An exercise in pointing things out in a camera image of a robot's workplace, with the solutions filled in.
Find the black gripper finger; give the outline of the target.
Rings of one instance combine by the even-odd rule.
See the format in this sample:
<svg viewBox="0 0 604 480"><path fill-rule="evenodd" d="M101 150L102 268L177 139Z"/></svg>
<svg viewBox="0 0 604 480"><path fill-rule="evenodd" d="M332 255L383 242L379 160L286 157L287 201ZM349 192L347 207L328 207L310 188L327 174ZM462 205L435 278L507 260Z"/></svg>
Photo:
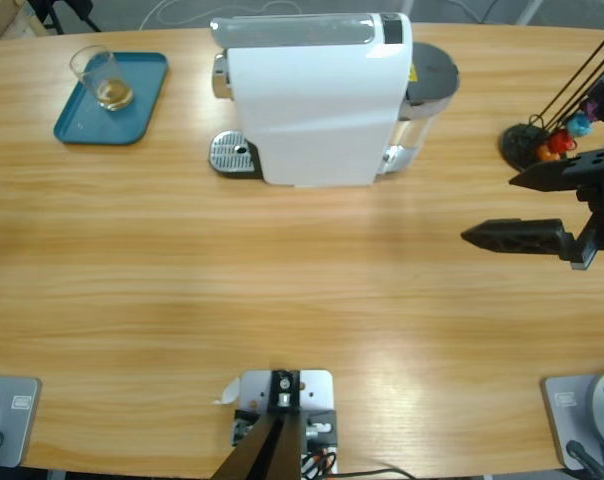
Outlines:
<svg viewBox="0 0 604 480"><path fill-rule="evenodd" d="M463 231L461 238L496 253L554 255L563 260L575 242L560 219L486 220Z"/></svg>
<svg viewBox="0 0 604 480"><path fill-rule="evenodd" d="M577 190L604 183L604 148L561 161L539 163L509 180L511 185L540 192Z"/></svg>

